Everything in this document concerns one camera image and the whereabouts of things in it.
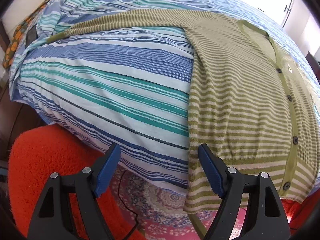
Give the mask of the pink patterned rug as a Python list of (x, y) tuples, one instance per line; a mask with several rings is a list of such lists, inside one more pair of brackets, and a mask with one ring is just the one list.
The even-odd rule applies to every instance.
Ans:
[(163, 190), (118, 166), (110, 182), (111, 192), (124, 219), (146, 239), (199, 239), (188, 214), (185, 198)]

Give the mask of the green striped knit cardigan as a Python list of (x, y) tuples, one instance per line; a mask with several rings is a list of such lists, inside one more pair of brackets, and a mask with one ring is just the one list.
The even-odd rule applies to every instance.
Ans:
[(153, 26), (182, 28), (194, 48), (184, 210), (213, 210), (219, 202), (197, 156), (200, 144), (242, 171), (268, 170), (281, 198), (303, 202), (319, 171), (318, 101), (266, 31), (208, 11), (140, 9), (77, 23), (47, 41)]

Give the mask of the blue green striped bedspread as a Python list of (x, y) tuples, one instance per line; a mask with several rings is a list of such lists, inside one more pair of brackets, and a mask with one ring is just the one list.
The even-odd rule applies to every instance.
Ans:
[(239, 0), (50, 0), (15, 47), (10, 98), (33, 107), (105, 152), (121, 146), (121, 165), (157, 187), (187, 193), (188, 98), (193, 48), (180, 28), (127, 28), (47, 38), (72, 25), (132, 9), (220, 12), (264, 29), (299, 64), (311, 87), (317, 78), (284, 29)]

